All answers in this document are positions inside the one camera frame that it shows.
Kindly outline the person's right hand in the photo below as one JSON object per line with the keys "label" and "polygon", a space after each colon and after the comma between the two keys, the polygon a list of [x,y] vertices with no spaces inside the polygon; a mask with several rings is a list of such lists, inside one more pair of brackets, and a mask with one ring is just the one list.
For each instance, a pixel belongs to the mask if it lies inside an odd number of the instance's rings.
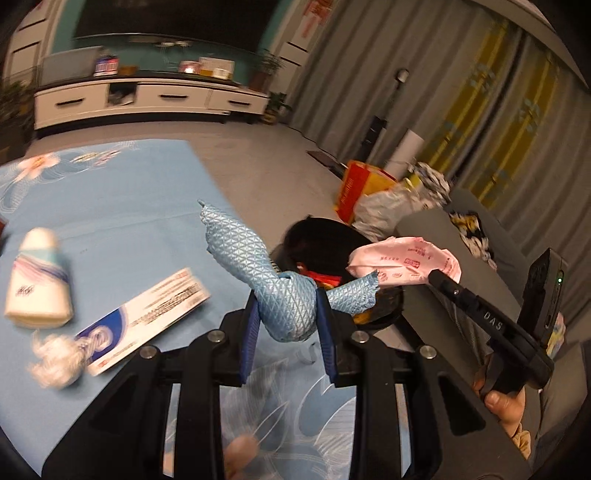
{"label": "person's right hand", "polygon": [[528,460],[532,452],[531,433],[522,425],[526,407],[526,392],[522,389],[516,395],[507,395],[491,390],[484,395],[486,368],[481,367],[472,385],[473,391],[484,402],[488,410],[497,417],[499,425],[519,449],[523,457]]}

